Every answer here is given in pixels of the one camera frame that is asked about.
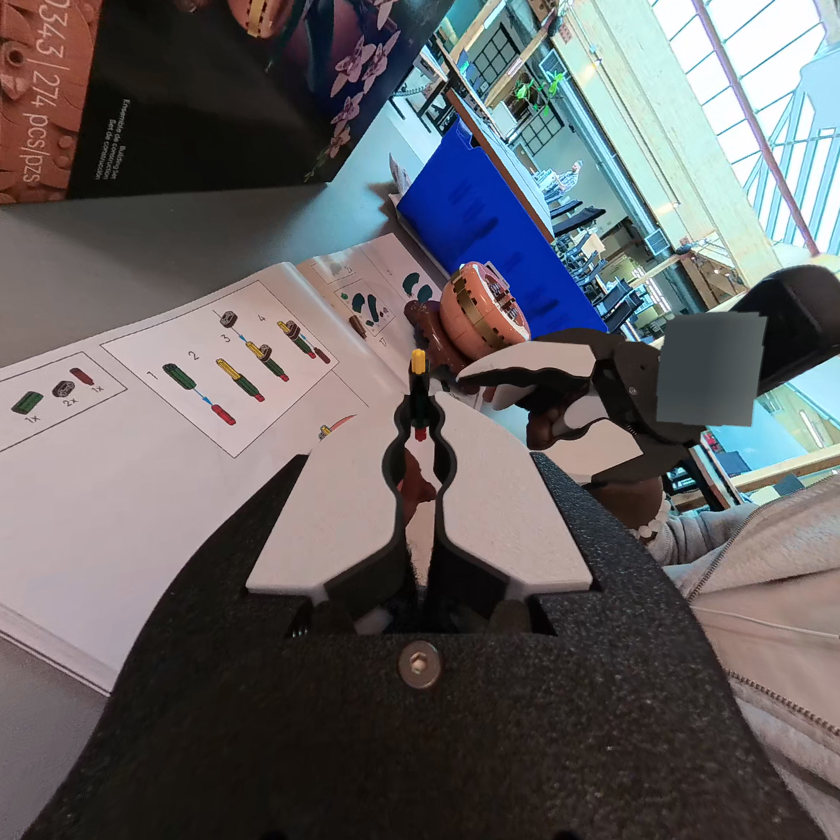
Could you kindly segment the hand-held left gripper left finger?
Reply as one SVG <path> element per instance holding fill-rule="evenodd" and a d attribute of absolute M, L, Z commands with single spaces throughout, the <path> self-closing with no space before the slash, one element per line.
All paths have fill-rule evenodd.
<path fill-rule="evenodd" d="M 410 621 L 417 575 L 398 489 L 410 436 L 406 395 L 391 396 L 310 453 L 251 571 L 250 595 L 299 596 L 352 621 Z"/>

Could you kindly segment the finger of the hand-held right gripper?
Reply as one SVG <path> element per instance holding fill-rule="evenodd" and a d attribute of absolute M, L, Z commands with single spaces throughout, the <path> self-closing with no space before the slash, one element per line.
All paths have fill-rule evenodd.
<path fill-rule="evenodd" d="M 627 396 L 567 395 L 551 425 L 551 460 L 579 486 L 653 478 L 657 460 L 643 448 L 638 420 Z"/>
<path fill-rule="evenodd" d="M 613 397 L 599 393 L 597 368 L 609 361 L 614 337 L 595 329 L 565 329 L 516 343 L 468 364 L 456 376 L 463 385 L 494 386 L 504 392 L 501 404 L 517 404 L 544 414 L 608 414 Z"/>

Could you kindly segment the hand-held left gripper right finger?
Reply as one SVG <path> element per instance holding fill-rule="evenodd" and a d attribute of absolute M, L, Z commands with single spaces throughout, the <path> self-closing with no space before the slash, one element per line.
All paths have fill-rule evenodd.
<path fill-rule="evenodd" d="M 437 494 L 427 594 L 490 617 L 593 577 L 526 446 L 452 395 L 430 398 Z"/>

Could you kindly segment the peach brick flower pot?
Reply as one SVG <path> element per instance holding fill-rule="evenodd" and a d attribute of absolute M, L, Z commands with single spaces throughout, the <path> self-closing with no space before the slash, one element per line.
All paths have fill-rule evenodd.
<path fill-rule="evenodd" d="M 517 343 L 531 330 L 501 273 L 490 262 L 458 268 L 440 294 L 419 290 L 404 315 L 413 327 L 426 372 L 454 393 L 474 396 L 477 385 L 459 384 L 457 375 L 475 361 Z"/>

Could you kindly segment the green yellow brick stem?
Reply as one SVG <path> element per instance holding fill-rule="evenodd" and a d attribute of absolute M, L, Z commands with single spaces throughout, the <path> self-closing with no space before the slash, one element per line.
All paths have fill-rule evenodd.
<path fill-rule="evenodd" d="M 427 439 L 431 422 L 432 404 L 429 395 L 428 363 L 424 350 L 414 350 L 408 369 L 409 417 L 414 439 L 422 443 Z"/>

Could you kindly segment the grey desk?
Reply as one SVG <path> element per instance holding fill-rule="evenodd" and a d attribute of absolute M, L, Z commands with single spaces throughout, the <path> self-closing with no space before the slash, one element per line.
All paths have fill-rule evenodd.
<path fill-rule="evenodd" d="M 329 185 L 2 209 L 2 366 L 180 307 L 281 261 L 393 232 L 390 157 L 416 176 L 439 137 L 393 106 Z M 2 838 L 19 838 L 66 777 L 105 703 L 2 640 Z"/>

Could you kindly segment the person's right hand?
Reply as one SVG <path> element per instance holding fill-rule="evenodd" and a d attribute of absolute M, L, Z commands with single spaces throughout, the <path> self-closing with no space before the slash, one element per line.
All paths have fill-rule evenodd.
<path fill-rule="evenodd" d="M 555 398 L 552 402 L 549 402 L 547 397 L 530 402 L 527 446 L 530 449 L 544 450 L 554 445 L 560 439 L 553 431 L 555 425 L 564 420 L 567 409 L 586 393 L 585 389 L 579 389 Z M 587 490 L 642 544 L 655 537 L 670 513 L 660 478 L 630 483 L 591 484 Z"/>

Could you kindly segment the large blue plastic bin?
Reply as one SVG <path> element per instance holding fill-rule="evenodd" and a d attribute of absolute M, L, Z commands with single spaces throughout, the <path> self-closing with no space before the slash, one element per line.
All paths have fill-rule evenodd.
<path fill-rule="evenodd" d="M 446 132 L 396 208 L 448 275 L 470 261 L 496 267 L 533 338 L 608 331 L 463 120 Z"/>

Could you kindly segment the black office chair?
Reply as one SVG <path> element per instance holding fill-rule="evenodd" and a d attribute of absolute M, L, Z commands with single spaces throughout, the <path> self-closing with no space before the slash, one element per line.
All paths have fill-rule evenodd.
<path fill-rule="evenodd" d="M 583 206 L 583 202 L 572 200 L 551 211 L 553 236 L 561 238 L 571 235 L 600 219 L 606 210 L 598 206 Z"/>

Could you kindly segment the building instruction booklet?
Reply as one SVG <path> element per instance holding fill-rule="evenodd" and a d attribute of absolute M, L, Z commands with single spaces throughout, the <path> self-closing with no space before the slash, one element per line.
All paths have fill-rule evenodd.
<path fill-rule="evenodd" d="M 407 389 L 388 234 L 2 369 L 2 638 L 107 696 L 195 551 L 297 455 Z"/>

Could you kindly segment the green hanging plant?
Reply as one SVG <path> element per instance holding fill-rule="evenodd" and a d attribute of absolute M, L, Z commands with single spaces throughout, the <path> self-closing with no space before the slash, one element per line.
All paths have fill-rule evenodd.
<path fill-rule="evenodd" d="M 517 80 L 514 95 L 517 100 L 526 102 L 536 113 L 547 116 L 551 111 L 551 101 L 557 96 L 562 82 L 566 79 L 564 71 L 554 72 L 548 79 L 538 79 L 525 70 Z"/>

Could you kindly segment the orchid building set box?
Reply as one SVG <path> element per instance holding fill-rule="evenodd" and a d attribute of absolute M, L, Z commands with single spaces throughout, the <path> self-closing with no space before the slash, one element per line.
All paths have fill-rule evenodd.
<path fill-rule="evenodd" d="M 329 182 L 452 5 L 2 1 L 2 204 Z"/>

